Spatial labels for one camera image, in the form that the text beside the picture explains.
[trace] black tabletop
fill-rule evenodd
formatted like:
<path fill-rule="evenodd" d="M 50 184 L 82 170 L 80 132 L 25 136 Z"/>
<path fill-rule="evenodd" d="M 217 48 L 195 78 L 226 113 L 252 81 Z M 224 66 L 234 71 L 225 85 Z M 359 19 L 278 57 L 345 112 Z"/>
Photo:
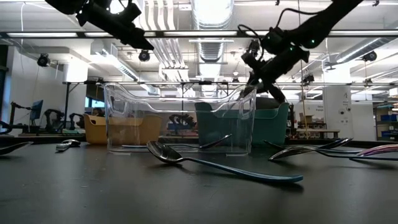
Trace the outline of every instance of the black tabletop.
<path fill-rule="evenodd" d="M 316 153 L 268 162 L 273 152 L 189 156 L 304 180 L 269 185 L 190 161 L 168 166 L 149 153 L 33 145 L 0 157 L 0 222 L 398 223 L 398 163 Z"/>

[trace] utensil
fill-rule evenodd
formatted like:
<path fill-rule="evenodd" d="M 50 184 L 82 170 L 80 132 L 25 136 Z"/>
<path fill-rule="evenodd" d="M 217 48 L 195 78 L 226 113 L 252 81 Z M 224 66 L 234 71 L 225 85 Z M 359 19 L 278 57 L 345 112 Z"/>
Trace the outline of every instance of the utensil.
<path fill-rule="evenodd" d="M 352 138 L 344 138 L 344 139 L 339 139 L 337 141 L 331 142 L 329 144 L 326 144 L 324 146 L 316 147 L 316 146 L 292 146 L 292 147 L 287 147 L 284 148 L 282 146 L 275 145 L 273 143 L 267 142 L 264 140 L 265 143 L 269 144 L 270 146 L 280 150 L 277 154 L 273 155 L 270 160 L 273 159 L 280 159 L 283 157 L 287 156 L 293 156 L 297 154 L 303 154 L 306 152 L 312 152 L 313 150 L 319 150 L 321 152 L 328 152 L 328 153 L 338 153 L 338 154 L 357 154 L 362 151 L 344 151 L 344 150 L 339 150 L 339 149 L 332 149 L 334 147 L 340 147 L 344 146 L 345 144 L 349 143 L 352 141 Z"/>
<path fill-rule="evenodd" d="M 372 152 L 369 153 L 368 155 L 375 155 L 375 154 L 381 154 L 381 153 L 387 153 L 387 152 L 392 152 L 392 151 L 398 151 L 398 147 L 395 147 L 395 149 L 389 149 L 389 150 L 385 150 L 385 147 L 380 147 L 378 150 L 380 151 L 376 151 L 374 152 L 374 148 L 371 149 L 367 149 L 367 151 Z M 363 154 L 361 156 L 337 156 L 337 155 L 331 155 L 331 154 L 327 154 L 321 150 L 318 149 L 314 149 L 311 147 L 304 147 L 304 146 L 300 146 L 300 147 L 291 147 L 288 149 L 284 149 L 283 151 L 278 152 L 277 154 L 271 156 L 269 158 L 270 161 L 273 161 L 275 159 L 280 159 L 282 157 L 287 157 L 287 156 L 293 156 L 293 155 L 297 155 L 297 154 L 302 154 L 302 153 L 306 153 L 306 152 L 317 152 L 319 154 L 322 154 L 324 156 L 327 157 L 333 157 L 333 158 L 345 158 L 345 159 L 369 159 L 369 160 L 379 160 L 379 161 L 398 161 L 398 158 L 390 158 L 390 157 L 367 157 L 364 156 Z"/>
<path fill-rule="evenodd" d="M 12 146 L 3 147 L 0 149 L 0 156 L 9 154 L 17 149 L 22 149 L 23 147 L 27 147 L 33 144 L 33 142 L 22 142 Z"/>
<path fill-rule="evenodd" d="M 211 147 L 217 146 L 217 145 L 220 144 L 222 141 L 224 141 L 225 139 L 230 138 L 231 136 L 232 136 L 232 134 L 227 134 L 226 136 L 222 137 L 221 139 L 219 139 L 219 140 L 217 140 L 217 141 L 214 141 L 214 142 L 211 142 L 211 143 L 208 143 L 208 144 L 204 144 L 204 145 L 199 146 L 199 147 L 190 146 L 190 145 L 186 145 L 186 144 L 171 144 L 171 145 L 167 145 L 167 146 L 173 146 L 173 147 L 191 147 L 191 148 L 200 149 L 200 150 L 202 150 L 202 149 L 209 149 L 209 148 L 211 148 Z"/>
<path fill-rule="evenodd" d="M 183 161 L 192 161 L 197 162 L 203 165 L 207 165 L 210 167 L 214 167 L 217 169 L 221 169 L 226 172 L 230 172 L 232 174 L 240 175 L 242 177 L 262 181 L 262 182 L 269 182 L 269 183 L 294 183 L 303 179 L 302 175 L 296 176 L 274 176 L 274 175 L 265 175 L 265 174 L 258 174 L 255 172 L 249 172 L 246 170 L 236 169 L 220 164 L 215 164 L 213 162 L 203 161 L 199 159 L 189 158 L 189 157 L 182 157 L 177 151 L 172 149 L 171 147 L 166 146 L 165 144 L 156 142 L 156 141 L 149 141 L 147 143 L 148 150 L 152 153 L 156 158 L 158 158 L 162 162 L 166 162 L 169 164 L 176 164 Z"/>
<path fill-rule="evenodd" d="M 57 150 L 57 152 L 65 152 L 70 147 L 80 147 L 80 141 L 74 139 L 64 140 L 61 144 L 57 144 L 55 150 Z"/>

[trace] computer monitor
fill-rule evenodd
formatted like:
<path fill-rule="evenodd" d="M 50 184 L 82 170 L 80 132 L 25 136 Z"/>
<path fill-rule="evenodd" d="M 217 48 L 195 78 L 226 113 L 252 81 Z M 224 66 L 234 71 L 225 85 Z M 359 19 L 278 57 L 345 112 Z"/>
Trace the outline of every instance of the computer monitor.
<path fill-rule="evenodd" d="M 36 101 L 32 104 L 32 111 L 30 112 L 30 120 L 34 121 L 40 119 L 42 113 L 43 100 Z"/>

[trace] clear plastic bin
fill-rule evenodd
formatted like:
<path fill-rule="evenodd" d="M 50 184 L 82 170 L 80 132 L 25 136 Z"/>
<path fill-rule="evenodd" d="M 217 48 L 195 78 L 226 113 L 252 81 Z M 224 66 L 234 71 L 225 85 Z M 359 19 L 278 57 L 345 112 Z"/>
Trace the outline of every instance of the clear plastic bin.
<path fill-rule="evenodd" d="M 179 152 L 247 154 L 251 150 L 255 89 L 241 98 L 245 86 L 239 86 L 229 96 L 214 99 L 138 97 L 117 83 L 103 87 L 111 152 L 147 151 L 147 141 L 170 144 Z M 210 149 L 189 147 L 229 134 Z"/>

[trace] teal bin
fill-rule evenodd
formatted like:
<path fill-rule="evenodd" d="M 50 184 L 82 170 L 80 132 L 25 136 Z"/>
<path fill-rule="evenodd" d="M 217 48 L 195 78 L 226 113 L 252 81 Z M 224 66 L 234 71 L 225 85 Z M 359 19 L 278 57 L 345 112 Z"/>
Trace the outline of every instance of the teal bin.
<path fill-rule="evenodd" d="M 239 114 L 239 110 L 218 110 L 209 113 L 212 107 L 205 102 L 195 103 L 195 109 L 200 145 L 217 141 L 232 134 L 220 146 L 250 148 L 254 111 L 244 110 Z"/>
<path fill-rule="evenodd" d="M 262 140 L 283 145 L 285 143 L 288 112 L 288 103 L 282 103 L 279 108 L 275 109 L 256 110 L 252 145 L 264 145 Z"/>
<path fill-rule="evenodd" d="M 289 104 L 282 103 L 279 108 L 269 110 L 256 110 L 254 113 L 254 126 L 252 119 L 239 116 L 238 110 L 220 110 L 214 113 L 201 113 L 211 111 L 208 103 L 195 103 L 197 110 L 199 144 L 204 145 L 216 141 L 227 134 L 233 137 L 224 142 L 243 146 L 248 138 L 252 138 L 252 145 L 264 145 L 263 140 L 274 144 L 285 143 L 287 113 Z"/>

